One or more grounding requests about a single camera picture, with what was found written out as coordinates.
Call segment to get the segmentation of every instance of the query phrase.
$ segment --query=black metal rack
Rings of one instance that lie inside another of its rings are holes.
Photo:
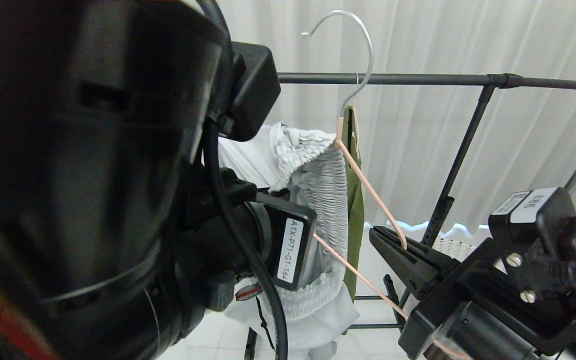
[[[355,85],[362,82],[365,73],[309,73],[309,72],[280,72],[279,82],[281,84],[335,84],[335,85]],[[368,85],[450,85],[450,86],[480,86],[482,87],[477,101],[477,105],[466,128],[466,133],[461,141],[459,150],[450,168],[450,173],[443,185],[439,199],[430,216],[428,227],[423,234],[422,244],[432,248],[439,231],[444,225],[446,216],[450,211],[455,198],[450,196],[457,173],[466,157],[468,148],[473,142],[473,137],[477,127],[482,121],[483,114],[489,104],[495,89],[512,89],[517,87],[534,87],[546,89],[570,89],[576,90],[576,80],[542,79],[536,77],[522,77],[514,73],[489,73],[487,75],[455,75],[444,73],[373,73],[370,75]],[[406,304],[410,292],[404,291],[401,299],[393,287],[393,280],[390,275],[383,278],[388,297],[401,308]],[[379,300],[379,296],[357,296],[356,300]],[[401,329],[405,325],[404,319],[395,312],[395,323],[379,324],[353,324],[350,329]],[[254,360],[255,344],[257,334],[249,328],[246,343],[245,360]]]

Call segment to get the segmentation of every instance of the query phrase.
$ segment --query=floor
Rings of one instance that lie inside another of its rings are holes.
[[[359,256],[359,271],[386,292],[382,278],[390,274],[395,280],[398,294],[402,285],[397,284],[393,271],[368,241],[368,229],[364,232],[364,241]],[[357,295],[374,295],[361,280],[357,284]],[[393,322],[391,308],[380,300],[355,302],[360,317],[355,324],[374,324]],[[406,354],[398,346],[398,329],[354,329],[346,335],[340,335],[337,341],[337,353],[333,360],[407,360]],[[248,336],[248,328],[225,315],[212,312],[195,330],[175,346],[169,348],[160,360],[242,360]],[[275,353],[264,336],[258,336],[255,360],[272,360]]]

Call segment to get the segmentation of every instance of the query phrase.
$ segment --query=screw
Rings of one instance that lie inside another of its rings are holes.
[[[505,257],[505,262],[508,263],[508,265],[512,266],[513,268],[517,268],[522,266],[524,258],[518,253],[514,252]]]
[[[523,290],[519,296],[521,296],[521,300],[523,300],[524,303],[528,304],[532,304],[537,300],[537,294],[535,294],[533,290]]]

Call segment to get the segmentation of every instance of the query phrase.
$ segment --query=white backdrop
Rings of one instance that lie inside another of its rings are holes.
[[[515,73],[576,80],[576,0],[222,0],[234,41],[268,46],[280,72]],[[282,86],[267,123],[334,132],[354,85]],[[434,209],[480,92],[479,87],[367,86],[356,100],[366,175],[399,221]],[[469,230],[510,193],[565,186],[576,170],[576,90],[498,89],[451,191],[444,225]],[[386,220],[370,200],[366,220]]]

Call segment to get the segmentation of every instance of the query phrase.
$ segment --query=silver metal hook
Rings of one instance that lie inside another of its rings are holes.
[[[370,39],[370,34],[368,34],[368,30],[366,29],[364,22],[362,22],[362,19],[360,19],[356,14],[354,14],[350,11],[346,11],[346,10],[332,10],[332,11],[324,14],[322,16],[322,18],[320,18],[319,21],[317,21],[317,23],[312,28],[312,30],[310,32],[302,32],[301,37],[307,38],[307,37],[313,36],[315,34],[315,32],[317,31],[318,27],[320,27],[320,25],[322,25],[322,23],[327,18],[330,18],[331,16],[335,16],[335,15],[345,16],[346,18],[350,18],[350,19],[354,20],[357,24],[359,24],[359,26],[361,27],[361,30],[363,30],[363,35],[366,38],[366,43],[368,44],[368,69],[366,69],[366,75],[363,77],[363,81],[361,82],[361,85],[359,85],[359,87],[357,89],[355,89],[355,91],[352,92],[352,94],[350,94],[350,96],[348,96],[348,98],[346,98],[346,100],[343,101],[343,103],[341,105],[341,110],[339,111],[339,113],[340,113],[339,117],[343,117],[344,116],[344,110],[346,109],[346,105],[348,105],[348,102],[350,101],[350,99],[352,99],[353,96],[356,96],[360,91],[362,91],[362,89],[366,86],[366,84],[368,84],[368,80],[370,80],[370,76],[373,73],[373,64],[375,63],[375,49],[373,48],[373,41]],[[359,82],[359,74],[358,73],[357,73],[357,82]]]

